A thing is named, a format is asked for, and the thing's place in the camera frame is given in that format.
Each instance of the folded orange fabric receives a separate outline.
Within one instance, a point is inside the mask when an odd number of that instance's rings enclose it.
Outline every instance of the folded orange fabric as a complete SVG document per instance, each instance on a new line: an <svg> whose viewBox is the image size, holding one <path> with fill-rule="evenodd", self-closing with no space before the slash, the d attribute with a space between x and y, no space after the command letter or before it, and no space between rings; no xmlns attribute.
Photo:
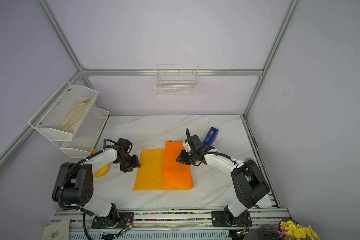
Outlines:
<svg viewBox="0 0 360 240"><path fill-rule="evenodd" d="M182 142L165 143L163 186L176 186L181 187L181 190L189 190L193 188L191 168L176 162L181 150L185 150Z"/></svg>
<svg viewBox="0 0 360 240"><path fill-rule="evenodd" d="M143 149L133 190L189 190L188 186L163 186L164 155L166 149Z"/></svg>

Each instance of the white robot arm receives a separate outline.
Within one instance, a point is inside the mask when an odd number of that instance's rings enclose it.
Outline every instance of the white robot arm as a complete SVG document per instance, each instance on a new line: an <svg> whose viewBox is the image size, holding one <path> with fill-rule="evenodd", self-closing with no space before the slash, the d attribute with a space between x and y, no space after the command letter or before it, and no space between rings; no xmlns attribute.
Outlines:
<svg viewBox="0 0 360 240"><path fill-rule="evenodd" d="M119 163L123 172L131 172L135 167L141 167L138 157L129 155L131 150L132 143L127 139L119 139L118 142L104 139L102 150L78 162L62 164L52 199L58 202L63 210L76 209L93 216L98 228L115 227L120 214L114 204L94 193L93 174L111 162Z"/></svg>
<svg viewBox="0 0 360 240"><path fill-rule="evenodd" d="M228 226L237 225L242 219L242 214L251 207L258 207L256 203L269 193L268 183L253 159L233 159L212 146L205 146L197 135L191 137L188 129L186 134L187 139L183 142L185 150L181 151L176 161L195 166L203 162L231 175L236 197L225 207L223 220Z"/></svg>

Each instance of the white marble surface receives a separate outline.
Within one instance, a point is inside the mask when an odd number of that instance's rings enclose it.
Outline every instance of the white marble surface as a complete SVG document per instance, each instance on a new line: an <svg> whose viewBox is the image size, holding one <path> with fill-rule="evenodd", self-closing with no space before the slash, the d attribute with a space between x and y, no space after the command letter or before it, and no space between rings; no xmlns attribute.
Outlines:
<svg viewBox="0 0 360 240"><path fill-rule="evenodd" d="M220 152L238 160L254 158L240 115L110 116L96 149L102 148L104 138L126 138L133 143L131 155L140 157L142 149L185 140L186 128L203 141L211 127L219 129L213 146ZM221 209L236 196L231 176L209 165L191 166L194 188L186 191L133 191L136 173L137 169L123 173L114 164L104 176L94 177L95 192L120 210ZM257 204L272 205L268 195Z"/></svg>

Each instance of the white wire basket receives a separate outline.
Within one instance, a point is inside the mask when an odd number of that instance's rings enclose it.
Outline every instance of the white wire basket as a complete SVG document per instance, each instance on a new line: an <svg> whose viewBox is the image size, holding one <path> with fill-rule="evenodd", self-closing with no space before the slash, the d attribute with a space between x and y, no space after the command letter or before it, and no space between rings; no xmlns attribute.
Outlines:
<svg viewBox="0 0 360 240"><path fill-rule="evenodd" d="M108 115L108 111L92 107L72 141L63 142L59 148L71 158L85 158L91 155Z"/></svg>
<svg viewBox="0 0 360 240"><path fill-rule="evenodd" d="M72 141L97 99L98 92L96 90L84 86L72 86L68 82L65 84L68 84L67 89L41 120L35 126L30 121L28 122L49 141ZM60 124L69 114L73 105L81 99L91 100L87 103L86 109L83 109L78 115L77 125L69 132L59 130Z"/></svg>
<svg viewBox="0 0 360 240"><path fill-rule="evenodd" d="M157 70L155 82L156 96L197 95L198 91L197 69Z"/></svg>

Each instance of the artificial flower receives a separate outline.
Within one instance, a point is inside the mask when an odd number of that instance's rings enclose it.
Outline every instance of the artificial flower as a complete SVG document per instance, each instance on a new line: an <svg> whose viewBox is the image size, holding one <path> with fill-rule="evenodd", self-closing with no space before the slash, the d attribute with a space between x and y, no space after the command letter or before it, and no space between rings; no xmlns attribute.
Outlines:
<svg viewBox="0 0 360 240"><path fill-rule="evenodd" d="M288 230L285 230L284 228L281 227L281 232L280 231L277 231L279 234L280 234L280 237L291 237L287 234Z"/></svg>

